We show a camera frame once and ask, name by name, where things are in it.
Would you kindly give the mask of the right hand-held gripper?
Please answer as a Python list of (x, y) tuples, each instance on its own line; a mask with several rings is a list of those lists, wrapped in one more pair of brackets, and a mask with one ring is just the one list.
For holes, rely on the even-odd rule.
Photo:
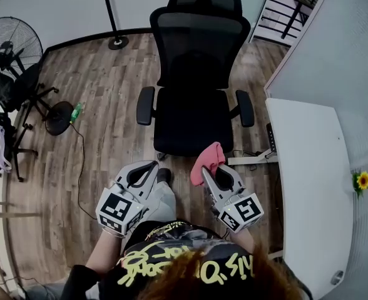
[(213, 210), (217, 218), (232, 233), (255, 224), (264, 211), (255, 193), (250, 193), (236, 170), (223, 164), (217, 168), (216, 173), (205, 166), (202, 167), (203, 184), (212, 195), (215, 204)]

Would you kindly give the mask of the pink cloth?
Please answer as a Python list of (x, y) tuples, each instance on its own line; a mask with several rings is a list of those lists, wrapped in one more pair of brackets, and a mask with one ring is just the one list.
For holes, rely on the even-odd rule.
[(214, 176), (217, 168), (226, 163), (222, 146), (219, 142), (214, 142), (204, 149), (197, 157), (195, 164), (190, 173), (190, 180), (194, 186), (202, 186), (202, 168), (207, 168)]

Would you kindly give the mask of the black office chair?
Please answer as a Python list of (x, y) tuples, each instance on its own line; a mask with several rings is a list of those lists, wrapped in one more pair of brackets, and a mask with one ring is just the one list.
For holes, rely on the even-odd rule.
[(158, 159), (195, 157), (212, 143), (233, 149), (232, 120), (245, 128), (255, 122), (246, 91), (226, 95), (230, 73), (249, 32), (241, 0), (169, 0), (154, 10), (150, 24), (160, 58), (156, 86), (144, 87), (136, 121), (153, 125)]

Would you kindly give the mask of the person's right forearm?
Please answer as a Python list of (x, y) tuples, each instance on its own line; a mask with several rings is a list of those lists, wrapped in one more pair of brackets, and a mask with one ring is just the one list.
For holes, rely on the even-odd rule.
[(253, 254), (255, 249), (255, 240), (247, 228), (242, 229), (238, 233), (231, 232), (230, 240), (246, 250), (248, 253)]

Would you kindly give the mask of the person's left forearm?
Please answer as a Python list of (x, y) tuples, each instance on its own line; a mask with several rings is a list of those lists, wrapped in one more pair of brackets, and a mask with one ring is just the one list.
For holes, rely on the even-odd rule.
[(105, 275), (114, 268), (120, 258), (122, 238), (114, 231), (103, 227), (85, 266), (99, 275)]

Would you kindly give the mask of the person's left shoe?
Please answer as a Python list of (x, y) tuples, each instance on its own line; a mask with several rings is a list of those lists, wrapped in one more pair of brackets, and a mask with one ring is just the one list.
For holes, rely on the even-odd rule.
[(169, 185), (171, 183), (172, 173), (168, 168), (160, 168), (156, 175), (157, 183), (167, 183)]

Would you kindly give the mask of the person's grey trousers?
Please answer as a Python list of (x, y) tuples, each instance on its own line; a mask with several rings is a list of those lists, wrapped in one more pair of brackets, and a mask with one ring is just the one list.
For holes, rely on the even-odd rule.
[(167, 182), (155, 182), (149, 198), (150, 209), (145, 213), (141, 222), (165, 223), (176, 220), (176, 197)]

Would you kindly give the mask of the person's black printed shirt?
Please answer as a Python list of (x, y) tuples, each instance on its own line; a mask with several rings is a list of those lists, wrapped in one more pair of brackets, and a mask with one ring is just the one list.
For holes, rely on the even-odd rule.
[(73, 266), (61, 300), (304, 300), (300, 283), (262, 246), (248, 253), (186, 221), (146, 221), (105, 275)]

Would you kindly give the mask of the white desk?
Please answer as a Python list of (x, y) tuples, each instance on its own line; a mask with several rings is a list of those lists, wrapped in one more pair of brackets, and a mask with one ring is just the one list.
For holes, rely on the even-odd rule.
[(282, 183), (282, 256), (321, 299), (344, 279), (352, 242), (353, 188), (344, 135), (332, 107), (269, 98), (275, 149), (229, 165), (277, 161)]

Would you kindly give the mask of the potted sunflower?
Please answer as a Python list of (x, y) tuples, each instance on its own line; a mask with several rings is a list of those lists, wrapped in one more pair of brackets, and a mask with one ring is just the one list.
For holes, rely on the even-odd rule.
[(353, 172), (352, 173), (352, 185), (357, 198), (363, 196), (364, 192), (368, 190), (368, 172)]

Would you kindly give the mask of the black chair with grey cushion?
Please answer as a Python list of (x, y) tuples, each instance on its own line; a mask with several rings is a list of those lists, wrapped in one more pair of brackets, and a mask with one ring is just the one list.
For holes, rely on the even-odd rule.
[(25, 300), (61, 300), (65, 283), (35, 284), (24, 291)]

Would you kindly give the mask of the black coat rack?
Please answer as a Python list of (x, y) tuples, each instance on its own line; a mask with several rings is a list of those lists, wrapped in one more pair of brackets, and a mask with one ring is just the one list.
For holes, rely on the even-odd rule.
[(108, 47), (110, 50), (123, 49), (128, 45), (129, 39), (126, 36), (120, 36), (118, 34), (110, 0), (105, 0), (105, 4), (108, 12), (108, 17), (110, 19), (111, 28), (113, 31), (113, 37), (110, 39)]

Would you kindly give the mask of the black metal railing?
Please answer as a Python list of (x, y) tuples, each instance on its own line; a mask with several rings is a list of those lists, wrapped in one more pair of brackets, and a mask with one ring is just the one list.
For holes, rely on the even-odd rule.
[(265, 0), (253, 37), (291, 46), (318, 0)]

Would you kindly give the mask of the black floor fan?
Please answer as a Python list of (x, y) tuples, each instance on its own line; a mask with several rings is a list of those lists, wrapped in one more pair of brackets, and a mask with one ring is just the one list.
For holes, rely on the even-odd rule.
[[(14, 81), (33, 64), (39, 64), (42, 71), (43, 60), (43, 47), (35, 30), (21, 19), (0, 17), (0, 105), (6, 113), (17, 111), (10, 106)], [(26, 101), (21, 108), (27, 110), (28, 104)], [(58, 136), (70, 127), (74, 108), (67, 101), (50, 106), (61, 119), (55, 124), (44, 121), (45, 128), (50, 135)]]

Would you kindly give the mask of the wooden frame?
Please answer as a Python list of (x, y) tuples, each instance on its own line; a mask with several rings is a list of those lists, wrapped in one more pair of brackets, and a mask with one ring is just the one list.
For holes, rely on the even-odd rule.
[(38, 265), (39, 253), (33, 225), (41, 220), (38, 212), (24, 212), (0, 201), (0, 287), (15, 291), (27, 272)]

